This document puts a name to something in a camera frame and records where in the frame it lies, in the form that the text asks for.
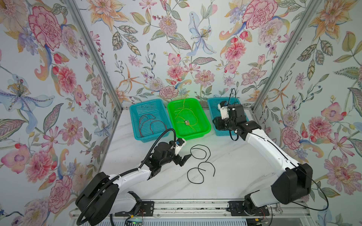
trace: flower illustration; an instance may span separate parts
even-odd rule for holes
[[[346,153],[349,154],[350,156],[354,156],[354,153],[347,149],[347,148],[354,148],[354,146],[351,144],[343,144],[348,140],[348,137],[342,137],[340,140],[338,140],[338,133],[334,133],[334,139],[332,139],[330,136],[328,136],[328,139],[330,140],[331,143],[335,144],[333,146],[334,150],[339,148],[344,156],[346,156]]]
[[[243,15],[243,23],[247,23],[246,28],[261,27],[272,19],[277,8],[274,0],[252,0]]]
[[[265,70],[260,71],[258,68],[252,68],[248,73],[243,73],[242,85],[249,85],[260,79],[266,74]]]
[[[181,78],[184,75],[184,69],[180,65],[172,65],[168,70],[167,74],[172,79]]]
[[[202,72],[198,72],[195,75],[195,83],[201,84],[203,87],[207,87],[208,85],[211,85],[212,82],[214,82],[215,75],[211,73],[211,71],[203,70]]]
[[[90,3],[88,10],[90,14],[90,21],[94,24],[97,21],[103,21],[109,30],[113,32],[113,25],[115,21],[128,22],[130,19],[121,13],[124,4],[117,0],[87,0]]]
[[[327,0],[324,9],[317,13],[317,17],[309,24],[309,27],[317,27],[314,40],[324,33],[333,39],[339,40],[341,24],[351,21],[348,11],[351,10],[358,1],[355,0]]]
[[[165,99],[172,99],[174,97],[177,97],[177,95],[178,89],[175,89],[175,87],[173,86],[166,86],[160,90],[160,96]]]
[[[214,54],[216,51],[213,50],[211,45],[206,44],[205,40],[211,35],[211,26],[204,27],[198,31],[200,25],[199,16],[195,12],[190,12],[190,23],[189,31],[191,32],[191,40],[195,42],[195,48],[193,51],[187,53],[187,56],[195,56],[197,50],[202,48],[207,54]]]
[[[298,119],[299,119],[299,113],[296,113],[295,111],[287,111],[283,115],[284,124],[289,127],[294,128],[296,123],[298,122]]]
[[[42,225],[48,217],[48,201],[46,199],[34,199],[25,209],[24,217],[22,218],[23,225],[38,226]]]
[[[83,137],[83,127],[82,122],[78,120],[78,117],[70,118],[67,120],[68,123],[64,123],[63,126],[65,129],[60,130],[60,134],[63,135],[63,140],[68,141],[68,146],[74,144],[74,140],[78,140]]]
[[[97,78],[92,78],[92,90],[91,93],[93,96],[97,97],[97,100],[100,101],[102,99],[102,79],[100,75],[97,75]]]
[[[54,187],[50,190],[48,198],[49,211],[57,213],[68,202],[72,188],[72,179],[68,176],[63,176],[61,180],[56,180]]]
[[[167,36],[171,36],[177,31],[176,21],[170,16],[164,16],[160,20],[159,26]]]
[[[51,50],[59,48],[62,42],[62,30],[55,15],[43,6],[34,6],[33,14],[28,17],[29,26],[37,41]]]
[[[58,83],[64,92],[72,93],[77,84],[73,69],[69,69],[68,67],[61,67],[58,72]]]
[[[62,28],[62,44],[73,57],[77,58],[79,45],[74,31],[70,27],[63,26]]]
[[[239,59],[242,55],[245,54],[246,48],[245,48],[245,44],[242,42],[234,42],[232,43],[228,49],[225,52],[225,58],[227,60],[237,60]]]
[[[18,150],[11,151],[1,158],[1,162],[11,171],[17,174],[25,169],[25,165],[29,160],[29,149],[26,145],[21,145]]]
[[[274,39],[282,27],[283,22],[278,18],[272,19],[271,21],[266,23],[263,27],[259,29],[259,44],[269,42]]]
[[[354,172],[357,168],[355,164],[347,165],[347,163],[348,158],[346,156],[342,156],[342,158],[334,156],[332,162],[328,159],[325,160],[324,168],[329,170],[327,173],[328,184],[335,185],[339,192],[342,191],[343,185],[344,192],[353,195],[354,191],[361,191],[361,184],[358,181],[362,179],[362,174]]]
[[[54,96],[40,95],[29,97],[31,94],[29,86],[23,77],[13,74],[14,80],[8,80],[8,89],[11,93],[6,93],[0,89],[0,103],[3,103],[7,111],[20,109],[28,115],[29,123],[25,132],[31,133],[38,124],[37,118],[33,114],[35,107],[48,107],[53,102]]]
[[[291,150],[295,150],[301,145],[299,143],[301,137],[299,136],[298,131],[292,127],[285,127],[282,130],[282,138],[285,145],[287,145]]]
[[[312,117],[308,125],[309,132],[317,138],[326,138],[332,132],[332,125],[322,117]]]
[[[321,115],[329,121],[341,121],[343,120],[342,108],[338,102],[331,104],[329,107],[321,111]]]

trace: black wire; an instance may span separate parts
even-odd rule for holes
[[[255,136],[258,136],[258,137],[264,139],[263,137],[255,134],[255,133],[251,133],[251,134],[253,134],[253,135],[255,135]],[[287,157],[285,157],[285,155],[279,150],[279,148],[278,148],[273,142],[270,142],[268,139],[267,139],[267,141],[268,141],[269,143],[271,143],[271,144],[284,156],[284,158],[288,159]],[[294,165],[292,162],[290,162],[290,163],[291,163],[296,169],[298,169],[300,172],[302,172],[304,175],[306,175],[309,179],[311,179],[311,181],[313,181],[313,182],[317,185],[317,187],[319,188],[319,190],[323,193],[323,195],[324,195],[324,197],[325,197],[325,200],[326,200],[326,202],[327,202],[327,207],[324,208],[324,209],[314,209],[314,208],[311,208],[311,207],[308,207],[308,206],[301,205],[301,204],[296,203],[296,202],[292,202],[292,203],[295,203],[295,204],[297,204],[297,205],[303,206],[303,207],[305,207],[305,208],[307,208],[307,209],[312,209],[312,210],[317,210],[317,211],[324,211],[324,210],[328,209],[328,207],[329,207],[328,198],[327,198],[327,196],[325,195],[325,193],[323,192],[323,190],[320,188],[320,186],[319,186],[312,178],[310,178],[303,170],[299,169],[299,168],[298,168],[296,165]]]

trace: blue flower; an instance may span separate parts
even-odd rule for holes
[[[30,91],[28,84],[23,77],[13,74],[14,80],[8,80],[8,89],[11,93],[7,93],[0,89],[0,103],[3,103],[7,111],[20,109],[25,111],[29,118],[29,124],[26,132],[31,133],[38,124],[38,120],[33,114],[35,107],[47,107],[53,102],[54,96],[40,95],[37,97],[28,97]]]
[[[200,25],[199,16],[195,12],[190,12],[189,30],[191,32],[191,40],[195,42],[195,48],[192,52],[187,53],[187,56],[195,56],[199,48],[203,48],[205,53],[214,54],[216,51],[212,49],[211,45],[206,44],[205,40],[211,35],[211,26],[204,27],[198,31]]]

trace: orange lily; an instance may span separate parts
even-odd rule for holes
[[[144,83],[140,83],[140,82],[137,82],[135,79],[136,78],[139,78],[139,77],[134,77],[134,78],[131,78],[131,74],[130,74],[130,70],[128,69],[128,67],[127,67],[127,72],[128,72],[128,78],[127,79],[125,79],[125,80],[123,80],[123,81],[121,81],[120,83],[119,83],[119,85],[118,85],[118,87],[117,87],[117,89],[122,85],[122,83],[128,83],[128,87],[130,87],[130,90],[128,91],[128,93],[130,93],[130,91],[131,91],[131,89],[132,89],[132,82],[135,82],[135,83],[138,83],[138,84],[143,84],[144,85]]]

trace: peony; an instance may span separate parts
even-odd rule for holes
[[[77,84],[73,70],[68,67],[61,67],[58,72],[58,83],[64,92],[72,93]]]
[[[292,127],[285,127],[282,130],[282,138],[285,145],[287,145],[291,150],[299,148],[299,140],[301,139],[301,137],[298,135],[298,131],[296,131]]]
[[[35,183],[38,179],[44,179],[49,173],[52,163],[52,156],[49,152],[40,150],[34,153],[29,161],[29,166],[26,168],[28,181]]]
[[[83,137],[82,122],[78,121],[78,117],[68,119],[68,123],[64,123],[65,129],[62,129],[59,133],[63,134],[63,140],[68,141],[68,146],[74,144],[74,140],[78,140]]]
[[[339,106],[338,102],[331,104],[329,107],[321,111],[321,115],[324,116],[329,121],[341,121],[343,120],[342,108]]]
[[[184,75],[184,69],[180,65],[172,65],[168,70],[167,74],[170,78],[178,79]]]
[[[177,31],[176,21],[170,16],[164,16],[160,20],[159,26],[167,36],[171,36]]]
[[[322,117],[312,117],[308,125],[311,135],[317,138],[326,138],[332,132],[332,125]]]
[[[50,190],[48,198],[49,211],[57,213],[68,202],[72,188],[72,179],[68,176],[63,176],[62,180],[56,180],[54,187]]]
[[[227,60],[237,60],[239,59],[242,55],[245,54],[246,48],[245,48],[245,44],[242,42],[234,42],[232,43],[228,49],[225,52],[225,58]]]
[[[55,15],[43,6],[34,6],[33,14],[28,17],[29,26],[37,41],[51,50],[59,48],[62,42],[62,30]]]
[[[283,22],[278,18],[275,18],[266,23],[263,27],[259,29],[259,44],[269,42],[274,39],[282,27]]]
[[[177,97],[177,95],[178,89],[175,89],[175,87],[173,86],[166,86],[160,90],[160,96],[165,99],[172,99],[174,97]]]
[[[299,113],[296,113],[295,111],[287,111],[283,115],[284,124],[289,127],[294,128],[296,123],[298,122],[298,119],[299,119]]]
[[[354,191],[361,191],[361,184],[358,181],[362,179],[362,175],[359,172],[354,172],[357,168],[355,164],[347,165],[347,163],[348,158],[346,156],[342,156],[342,158],[334,156],[332,162],[328,159],[325,160],[324,168],[329,170],[327,173],[328,184],[335,185],[339,192],[342,191],[343,185],[344,192],[353,195]]]
[[[252,0],[243,15],[243,23],[247,23],[247,29],[261,27],[272,19],[277,8],[274,0]]]

